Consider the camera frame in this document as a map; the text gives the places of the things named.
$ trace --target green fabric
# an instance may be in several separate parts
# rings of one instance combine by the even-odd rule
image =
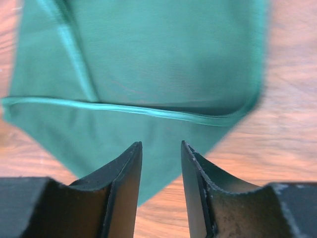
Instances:
[[[143,143],[139,205],[255,105],[266,0],[27,0],[5,119],[78,177]]]

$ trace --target wooden surface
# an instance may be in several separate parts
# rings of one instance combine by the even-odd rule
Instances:
[[[317,1],[274,0],[265,92],[258,108],[208,158],[256,184],[317,180]],[[12,70],[19,6],[0,0],[0,96]],[[75,177],[20,130],[0,120],[0,176]],[[182,178],[139,208],[136,238],[188,238]]]

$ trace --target black plastic part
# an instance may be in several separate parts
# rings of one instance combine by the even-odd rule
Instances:
[[[238,179],[182,142],[192,238],[317,238],[317,183]]]
[[[0,238],[133,238],[142,144],[66,186],[0,178]]]

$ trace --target teal fabric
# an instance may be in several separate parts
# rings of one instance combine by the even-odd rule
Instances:
[[[139,205],[256,104],[265,0],[27,0],[4,118],[78,177],[143,143]]]

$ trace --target wood grain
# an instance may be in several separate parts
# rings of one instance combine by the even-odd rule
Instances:
[[[317,4],[272,1],[265,91],[261,103],[208,159],[259,185],[317,180]],[[0,96],[12,70],[19,6],[0,1]],[[36,142],[0,120],[0,175],[75,177]],[[182,178],[138,210],[136,238],[188,238]]]

